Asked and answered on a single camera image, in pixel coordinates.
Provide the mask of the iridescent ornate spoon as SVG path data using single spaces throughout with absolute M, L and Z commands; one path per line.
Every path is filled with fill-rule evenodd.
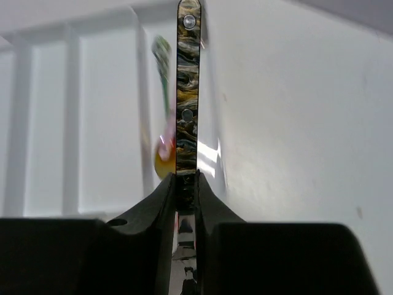
M 168 173 L 175 173 L 176 169 L 175 102 L 170 101 L 169 95 L 171 46 L 163 36 L 157 35 L 151 51 L 157 64 L 165 115 L 165 128 L 158 137 L 155 148 L 154 169 L 158 178 L 164 179 Z

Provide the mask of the marbled handle spoon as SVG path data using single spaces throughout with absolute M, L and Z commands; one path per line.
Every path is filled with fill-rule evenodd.
M 176 185 L 178 215 L 175 261 L 184 268 L 182 294 L 199 294 L 195 228 L 198 100 L 200 87 L 200 1 L 180 1 L 176 47 Z

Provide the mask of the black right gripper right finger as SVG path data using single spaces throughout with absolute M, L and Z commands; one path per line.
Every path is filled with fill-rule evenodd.
M 246 222 L 195 177 L 201 294 L 378 294 L 364 252 L 344 225 Z

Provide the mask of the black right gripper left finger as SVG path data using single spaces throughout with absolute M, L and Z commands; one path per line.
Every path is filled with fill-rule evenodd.
M 120 216 L 1 219 L 2 294 L 165 294 L 176 179 Z

